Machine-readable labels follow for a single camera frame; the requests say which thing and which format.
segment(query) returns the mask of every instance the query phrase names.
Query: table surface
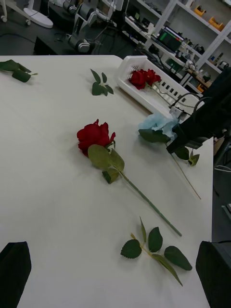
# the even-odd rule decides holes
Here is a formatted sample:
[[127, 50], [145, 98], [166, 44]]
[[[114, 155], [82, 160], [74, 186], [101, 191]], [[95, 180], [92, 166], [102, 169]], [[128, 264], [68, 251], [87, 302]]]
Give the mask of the table surface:
[[[159, 227], [163, 249], [177, 246], [193, 266], [200, 242], [211, 240], [212, 140], [198, 165], [176, 163], [160, 144], [138, 138], [148, 112], [115, 88], [94, 97], [90, 68], [105, 72], [109, 84], [121, 63], [115, 56], [17, 56], [38, 72], [26, 84], [0, 74], [0, 250], [27, 241], [32, 271], [18, 308], [206, 308], [195, 267], [176, 271], [183, 287], [143, 253], [120, 255], [140, 219]], [[97, 118], [116, 132], [125, 174], [183, 234], [179, 237], [122, 180], [108, 185], [77, 146], [76, 132]]]

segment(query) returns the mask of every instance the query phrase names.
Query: blue flower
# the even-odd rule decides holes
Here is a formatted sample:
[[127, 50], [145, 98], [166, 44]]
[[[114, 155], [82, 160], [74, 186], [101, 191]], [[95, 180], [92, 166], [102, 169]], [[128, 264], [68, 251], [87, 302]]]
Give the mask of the blue flower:
[[163, 134], [174, 140], [177, 135], [172, 129], [178, 122], [179, 120], [176, 117], [166, 118], [160, 112], [156, 111], [153, 115], [149, 115], [143, 123], [139, 124], [139, 129], [162, 130]]

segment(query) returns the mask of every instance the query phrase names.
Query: white plastic crate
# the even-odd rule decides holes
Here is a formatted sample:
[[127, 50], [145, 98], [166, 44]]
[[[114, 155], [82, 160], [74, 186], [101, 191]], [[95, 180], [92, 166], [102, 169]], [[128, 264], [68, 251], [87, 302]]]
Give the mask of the white plastic crate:
[[[140, 69], [145, 71], [148, 69], [153, 69], [154, 72], [161, 77], [161, 82], [157, 83], [157, 85], [153, 85], [153, 89], [159, 94], [149, 88], [138, 90], [129, 82], [132, 72]], [[157, 110], [166, 117], [170, 117], [169, 106], [173, 104], [179, 96], [188, 93], [188, 91], [179, 83], [174, 81], [160, 68], [150, 62], [147, 56], [127, 56], [118, 68], [115, 78], [118, 86], [137, 100], [141, 105], [151, 112], [155, 112]], [[198, 98], [193, 95], [187, 95], [180, 99], [179, 103], [191, 106], [192, 108], [184, 107], [179, 103], [177, 103], [177, 106], [185, 110], [187, 113], [192, 114], [193, 107], [197, 102]]]

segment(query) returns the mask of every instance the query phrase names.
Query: rose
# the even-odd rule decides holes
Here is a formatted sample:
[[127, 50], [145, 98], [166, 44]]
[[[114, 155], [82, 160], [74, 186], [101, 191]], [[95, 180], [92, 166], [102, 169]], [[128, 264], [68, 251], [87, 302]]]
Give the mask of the rose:
[[145, 71], [134, 71], [132, 73], [130, 83], [133, 84], [138, 90], [144, 89], [146, 84], [146, 73]]
[[134, 71], [132, 73], [130, 82], [138, 89], [144, 89], [146, 83], [149, 86], [152, 86], [155, 82], [160, 82], [161, 77], [156, 75], [153, 69], [148, 69], [148, 71], [144, 71], [143, 69], [139, 71]]
[[88, 156], [88, 148], [91, 145], [98, 144], [101, 146], [107, 146], [112, 143], [116, 134], [113, 133], [111, 138], [109, 138], [108, 133], [108, 124], [105, 122], [104, 124], [99, 125], [99, 119], [97, 119], [93, 124], [88, 124], [78, 131], [78, 147], [85, 156]]

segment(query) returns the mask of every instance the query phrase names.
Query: screen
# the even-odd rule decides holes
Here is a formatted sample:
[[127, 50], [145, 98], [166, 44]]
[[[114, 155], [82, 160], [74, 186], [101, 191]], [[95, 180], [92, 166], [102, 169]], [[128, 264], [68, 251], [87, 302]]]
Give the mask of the screen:
[[176, 52], [180, 47], [181, 43], [184, 41], [184, 38], [177, 34], [172, 29], [165, 27], [159, 37], [158, 40], [171, 49], [173, 52]]

